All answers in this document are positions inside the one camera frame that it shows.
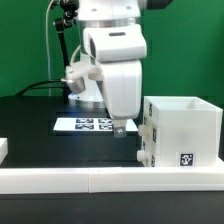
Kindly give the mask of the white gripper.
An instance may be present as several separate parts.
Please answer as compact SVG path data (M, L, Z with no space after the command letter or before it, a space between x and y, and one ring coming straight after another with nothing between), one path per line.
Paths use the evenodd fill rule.
M102 97L113 121L116 138L126 136L126 119L140 111L142 66L147 55L141 26L85 28L83 45L92 62L75 62L66 67L66 83L73 93L86 90L84 76L102 82Z

